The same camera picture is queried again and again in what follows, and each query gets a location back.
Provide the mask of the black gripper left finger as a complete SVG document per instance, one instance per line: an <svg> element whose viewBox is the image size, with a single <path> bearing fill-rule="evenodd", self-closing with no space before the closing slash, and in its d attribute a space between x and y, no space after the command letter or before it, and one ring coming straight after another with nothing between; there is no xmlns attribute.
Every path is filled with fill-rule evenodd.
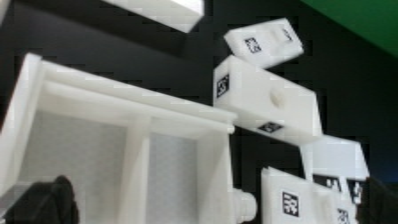
<svg viewBox="0 0 398 224"><path fill-rule="evenodd" d="M64 175L31 185L2 219L4 224L80 224L75 188Z"/></svg>

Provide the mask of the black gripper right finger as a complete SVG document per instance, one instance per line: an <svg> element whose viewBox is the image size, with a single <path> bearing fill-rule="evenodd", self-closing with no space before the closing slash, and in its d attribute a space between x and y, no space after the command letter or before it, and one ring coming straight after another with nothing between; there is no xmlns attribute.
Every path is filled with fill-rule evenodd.
<svg viewBox="0 0 398 224"><path fill-rule="evenodd" d="M366 179L356 219L359 224L398 224L398 182Z"/></svg>

